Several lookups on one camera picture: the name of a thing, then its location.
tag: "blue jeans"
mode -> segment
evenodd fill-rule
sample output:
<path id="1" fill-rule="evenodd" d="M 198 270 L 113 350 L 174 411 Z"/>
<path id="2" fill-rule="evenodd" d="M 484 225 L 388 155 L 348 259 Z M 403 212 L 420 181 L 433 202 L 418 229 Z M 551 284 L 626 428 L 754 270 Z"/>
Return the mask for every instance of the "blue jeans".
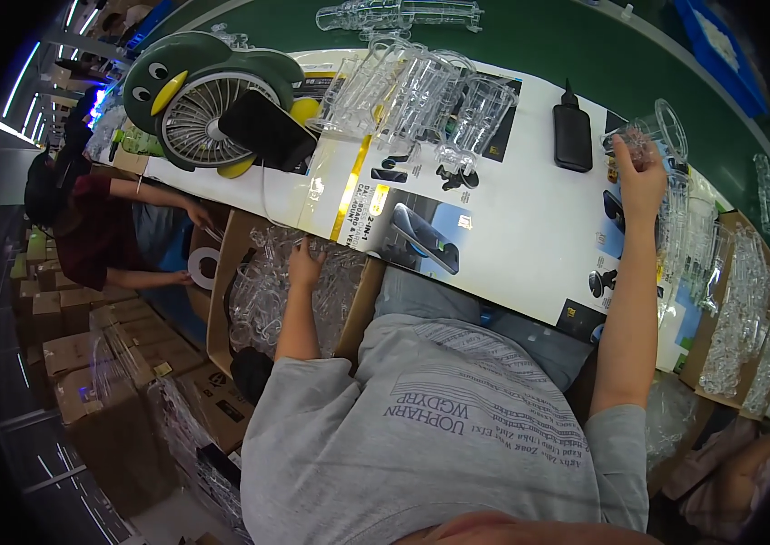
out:
<path id="1" fill-rule="evenodd" d="M 451 318 L 481 325 L 481 310 L 478 300 L 463 291 L 389 266 L 385 269 L 374 317 L 408 314 L 426 319 Z M 496 311 L 485 327 L 510 338 L 527 351 L 561 391 L 570 387 L 593 350 L 590 344 L 512 311 Z"/>

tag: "phone image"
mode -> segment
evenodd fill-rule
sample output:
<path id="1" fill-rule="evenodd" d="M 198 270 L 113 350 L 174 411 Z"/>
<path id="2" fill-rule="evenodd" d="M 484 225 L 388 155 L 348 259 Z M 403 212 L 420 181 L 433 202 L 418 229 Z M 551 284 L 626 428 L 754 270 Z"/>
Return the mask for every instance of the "phone image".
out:
<path id="1" fill-rule="evenodd" d="M 218 119 L 218 130 L 256 153 L 268 167 L 291 172 L 315 151 L 318 140 L 259 91 L 239 95 Z"/>
<path id="2" fill-rule="evenodd" d="M 370 178 L 374 180 L 393 181 L 396 183 L 406 183 L 410 175 L 399 170 L 385 170 L 383 168 L 371 168 Z"/>
<path id="3" fill-rule="evenodd" d="M 618 227 L 618 230 L 624 233 L 624 207 L 621 206 L 621 202 L 615 193 L 608 189 L 603 192 L 603 211 L 606 212 L 607 217 Z"/>
<path id="4" fill-rule="evenodd" d="M 412 244 L 420 255 L 429 257 L 449 274 L 457 274 L 459 261 L 457 246 L 434 229 L 422 216 L 410 210 L 402 202 L 398 202 L 391 214 L 391 225 Z"/>

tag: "gold stripe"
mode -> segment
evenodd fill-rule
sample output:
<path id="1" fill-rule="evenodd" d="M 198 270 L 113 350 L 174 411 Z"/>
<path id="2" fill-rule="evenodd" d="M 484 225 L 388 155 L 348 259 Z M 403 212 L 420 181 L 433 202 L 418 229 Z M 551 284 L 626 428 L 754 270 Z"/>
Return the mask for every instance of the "gold stripe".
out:
<path id="1" fill-rule="evenodd" d="M 348 181 L 346 182 L 346 190 L 342 192 L 342 200 L 340 201 L 340 207 L 336 211 L 336 219 L 334 219 L 334 228 L 331 229 L 331 240 L 336 242 L 336 239 L 340 238 L 340 230 L 342 229 L 342 223 L 346 220 L 346 213 L 348 212 L 348 205 L 352 203 L 352 195 L 355 194 L 355 186 L 358 185 L 358 176 L 360 176 L 360 168 L 364 165 L 364 159 L 367 158 L 367 151 L 370 148 L 370 140 L 373 139 L 371 134 L 364 137 L 364 141 L 360 144 L 358 150 L 358 156 L 355 158 L 355 165 L 352 167 L 352 173 L 348 175 Z"/>

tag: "black phone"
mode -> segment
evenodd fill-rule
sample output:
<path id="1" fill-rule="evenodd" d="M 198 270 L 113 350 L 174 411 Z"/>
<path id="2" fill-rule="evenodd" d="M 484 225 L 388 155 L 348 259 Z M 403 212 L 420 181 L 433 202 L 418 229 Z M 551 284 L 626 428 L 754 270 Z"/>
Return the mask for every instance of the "black phone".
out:
<path id="1" fill-rule="evenodd" d="M 318 141 L 288 112 L 260 91 L 249 89 L 218 120 L 218 130 L 258 154 L 265 166 L 291 172 L 315 151 Z"/>
<path id="2" fill-rule="evenodd" d="M 398 202 L 391 214 L 391 225 L 403 238 L 412 243 L 415 250 L 419 251 L 419 255 L 429 257 L 449 274 L 457 274 L 459 256 L 457 246 L 434 229 L 422 216 L 410 210 L 402 202 Z"/>
<path id="3" fill-rule="evenodd" d="M 410 175 L 399 170 L 385 170 L 383 168 L 371 168 L 370 178 L 374 180 L 395 181 L 397 183 L 406 183 Z"/>
<path id="4" fill-rule="evenodd" d="M 591 147 L 591 118 L 578 107 L 570 81 L 561 103 L 552 109 L 554 117 L 554 164 L 575 172 L 588 172 L 594 167 Z"/>

